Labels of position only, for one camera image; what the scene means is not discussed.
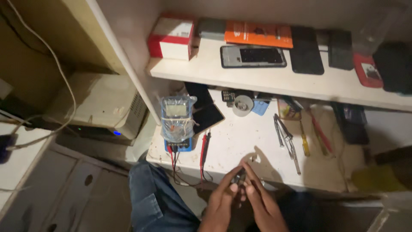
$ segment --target person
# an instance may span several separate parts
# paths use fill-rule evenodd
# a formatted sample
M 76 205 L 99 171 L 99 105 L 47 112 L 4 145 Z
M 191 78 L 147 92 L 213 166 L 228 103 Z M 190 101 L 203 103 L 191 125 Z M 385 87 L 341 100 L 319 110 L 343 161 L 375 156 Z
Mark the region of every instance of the person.
M 242 168 L 246 171 L 244 189 L 231 184 Z M 242 200 L 247 196 L 253 208 L 255 225 L 248 231 L 319 231 L 318 213 L 310 195 L 293 193 L 278 204 L 244 161 L 227 173 L 212 192 L 201 221 L 170 184 L 165 171 L 147 161 L 140 161 L 130 170 L 129 188 L 134 232 L 225 232 L 237 194 L 243 195 Z

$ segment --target hand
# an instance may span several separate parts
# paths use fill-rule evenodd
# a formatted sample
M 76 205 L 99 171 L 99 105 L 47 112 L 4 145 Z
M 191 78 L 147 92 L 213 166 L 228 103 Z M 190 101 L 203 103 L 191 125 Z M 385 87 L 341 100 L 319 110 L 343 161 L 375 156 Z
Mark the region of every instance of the hand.
M 278 204 L 263 187 L 258 176 L 246 162 L 241 165 L 246 170 L 246 195 L 252 204 L 255 222 L 261 232 L 288 232 Z
M 230 185 L 230 182 L 241 169 L 241 166 L 237 166 L 227 173 L 217 189 L 212 192 L 199 232 L 225 232 L 227 230 L 232 201 L 239 190 L 237 184 Z

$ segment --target drawer hole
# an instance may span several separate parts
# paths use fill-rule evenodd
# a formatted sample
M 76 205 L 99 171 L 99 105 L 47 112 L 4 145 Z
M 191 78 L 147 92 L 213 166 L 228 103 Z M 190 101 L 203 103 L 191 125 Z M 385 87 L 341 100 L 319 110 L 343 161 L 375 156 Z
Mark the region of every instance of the drawer hole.
M 89 184 L 91 184 L 91 182 L 93 181 L 93 176 L 92 175 L 88 175 L 86 177 L 86 179 L 84 180 L 84 185 L 88 186 Z
M 57 228 L 57 224 L 51 224 L 49 228 L 47 228 L 47 232 L 54 232 Z

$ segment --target yellow screwdriver handle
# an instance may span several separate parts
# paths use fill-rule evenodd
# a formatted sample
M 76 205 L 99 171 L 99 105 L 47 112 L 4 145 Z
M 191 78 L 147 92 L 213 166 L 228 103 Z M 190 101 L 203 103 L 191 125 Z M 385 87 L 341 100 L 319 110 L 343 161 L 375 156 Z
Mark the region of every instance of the yellow screwdriver handle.
M 303 140 L 303 152 L 305 153 L 305 156 L 310 156 L 309 145 L 306 139 Z

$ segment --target yellow object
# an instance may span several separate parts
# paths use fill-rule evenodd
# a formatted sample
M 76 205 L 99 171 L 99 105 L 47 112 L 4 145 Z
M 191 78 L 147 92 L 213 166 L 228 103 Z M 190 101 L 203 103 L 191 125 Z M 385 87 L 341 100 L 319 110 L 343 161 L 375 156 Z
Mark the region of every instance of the yellow object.
M 398 180 L 390 165 L 373 166 L 355 171 L 351 179 L 361 192 L 410 191 Z
M 305 153 L 305 156 L 310 156 L 309 145 L 308 145 L 308 141 L 306 139 L 305 131 L 303 130 L 303 124 L 302 124 L 302 121 L 299 121 L 299 122 L 300 122 L 300 129 L 302 131 L 303 152 Z

